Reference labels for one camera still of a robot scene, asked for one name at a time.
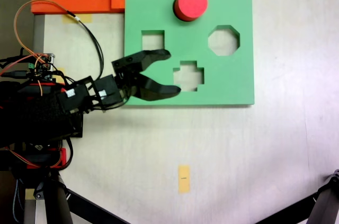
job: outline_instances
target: octagonal hole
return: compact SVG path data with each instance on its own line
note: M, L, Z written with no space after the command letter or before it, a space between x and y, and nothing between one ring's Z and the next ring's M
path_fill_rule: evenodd
M218 25L208 37L208 47L217 56L230 56L240 47L240 34L230 25Z

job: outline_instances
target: cross-shaped hole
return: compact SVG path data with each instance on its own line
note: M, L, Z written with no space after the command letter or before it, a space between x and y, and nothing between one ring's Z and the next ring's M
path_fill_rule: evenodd
M204 83L203 68L198 68L196 61L181 61L180 68L174 68L173 74L174 84L180 85L184 92L196 92Z

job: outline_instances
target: robotic arm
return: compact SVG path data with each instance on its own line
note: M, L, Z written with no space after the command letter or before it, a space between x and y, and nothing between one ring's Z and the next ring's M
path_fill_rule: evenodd
M90 76L70 85L55 85L50 93L33 99L17 98L22 85L1 87L0 84L0 124L6 128L0 147L22 141L46 144L75 136L82 128L83 114L121 107L131 96L156 101L178 95L179 87L161 85L140 74L152 63L170 57L170 52L164 49L141 51L113 61L115 77L93 80ZM30 133L37 124L39 133Z

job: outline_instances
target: yellow tape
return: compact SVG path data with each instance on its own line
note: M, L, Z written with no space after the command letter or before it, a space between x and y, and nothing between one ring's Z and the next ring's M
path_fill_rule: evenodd
M92 14L77 14L76 16L80 17L81 22L83 23L91 23L92 22ZM64 24L75 24L77 21L70 15L63 15L63 23Z
M188 165L179 166L179 193L190 191L190 167Z
M34 189L26 189L25 190L25 199L26 200L35 200Z

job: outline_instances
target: orange wire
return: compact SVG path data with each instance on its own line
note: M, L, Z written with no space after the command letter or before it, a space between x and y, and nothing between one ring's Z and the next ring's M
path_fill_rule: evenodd
M7 150L9 150L15 157L19 158L21 161L25 162L28 165L31 165L33 167L40 167L34 163L31 163L29 160L25 159L24 157L22 157L21 155L15 153L14 151L10 150L8 147L5 147Z
M19 14L21 13L21 11L22 11L27 5L29 5L29 4L31 4L31 3L35 3L35 2L51 3L51 4L54 4L54 5L56 5L56 6L60 7L60 8L62 8L63 10L65 10L65 11L67 12L67 10L66 10L64 7L62 7L60 4L58 4L58 3L54 2L54 1L51 1L51 0L30 0L30 1L26 2L26 3L24 3L24 4L18 9L18 11L16 12L15 17L14 17L14 33L15 33L16 39L18 40L19 44L20 44L20 45L21 45L28 53L30 53L30 54L32 54L32 55L36 55L36 53L34 53L31 49L29 49L28 47L26 47L26 46L22 43L22 41L20 40L20 37L19 37L19 35L18 35L18 33L17 33L17 27L16 27L16 25L17 25L17 18L18 18L18 16L19 16Z
M33 167L40 167L39 165L37 164L34 164L34 163L31 163L29 160L25 159L24 157L22 157L20 154L17 154L16 152L12 151L9 149L9 147L5 147L5 149L9 150L15 157L19 158L21 161L25 162L26 164L28 165L31 165ZM51 168L54 168L56 166L58 166L62 160L62 157L63 157L63 154L62 152L60 151L60 158L58 160L58 162L56 162L53 166L50 166Z
M54 168L54 167L58 166L58 165L60 164L60 162L61 162L62 157L63 157L63 154L62 154L62 152L60 151L60 158L59 158L59 161L56 162L53 166L51 166L51 168Z
M50 3L50 4L54 4L54 5L57 5L58 7L62 8L63 10L65 10L67 12L67 10L61 6L60 4L54 2L54 1L51 1L51 0L30 0L26 3L24 3L19 9L18 11L16 12L15 14L15 17L14 17L14 33L15 33L15 36L16 36L16 39L17 41L19 42L19 44L28 52L30 53L29 56L26 56L12 64L10 64L5 70L3 70L1 73L0 73L0 76L5 72L7 71L9 68L11 68L13 65L17 64L19 61L23 60L23 59L27 59L28 57L31 57L31 56L34 56L37 61L35 62L35 68L37 67L37 62L40 61L40 62L43 62L43 60L39 57L39 55L35 52L33 52L31 49L29 49L27 46L25 46L22 41L20 40L20 37L17 33L17 18L19 17L21 11L29 4L31 3L34 3L34 2L43 2L43 3ZM39 84L39 87L40 87L40 93L41 93L41 96L42 96L42 87L41 87L41 84L40 84L40 81L38 80L38 84Z

